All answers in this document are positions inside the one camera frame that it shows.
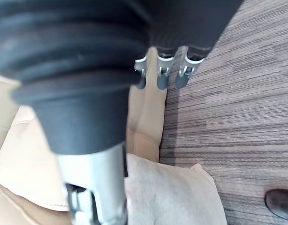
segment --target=shoe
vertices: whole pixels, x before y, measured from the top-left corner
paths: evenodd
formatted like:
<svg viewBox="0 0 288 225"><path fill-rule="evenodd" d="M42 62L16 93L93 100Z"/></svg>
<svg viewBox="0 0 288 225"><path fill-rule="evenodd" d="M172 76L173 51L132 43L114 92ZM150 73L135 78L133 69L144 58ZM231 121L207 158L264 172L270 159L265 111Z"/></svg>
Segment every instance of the shoe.
<svg viewBox="0 0 288 225"><path fill-rule="evenodd" d="M273 189L266 193L265 204L275 215L288 220L288 190Z"/></svg>

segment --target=striped gray carpet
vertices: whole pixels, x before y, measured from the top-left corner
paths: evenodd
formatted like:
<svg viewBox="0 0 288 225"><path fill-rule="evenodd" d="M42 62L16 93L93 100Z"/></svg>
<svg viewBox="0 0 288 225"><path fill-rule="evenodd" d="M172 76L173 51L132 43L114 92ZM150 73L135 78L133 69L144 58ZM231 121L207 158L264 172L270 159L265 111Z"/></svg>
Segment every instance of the striped gray carpet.
<svg viewBox="0 0 288 225"><path fill-rule="evenodd" d="M161 163L201 163L229 225L288 225L263 202L288 188L288 0L245 2L189 85L170 83Z"/></svg>

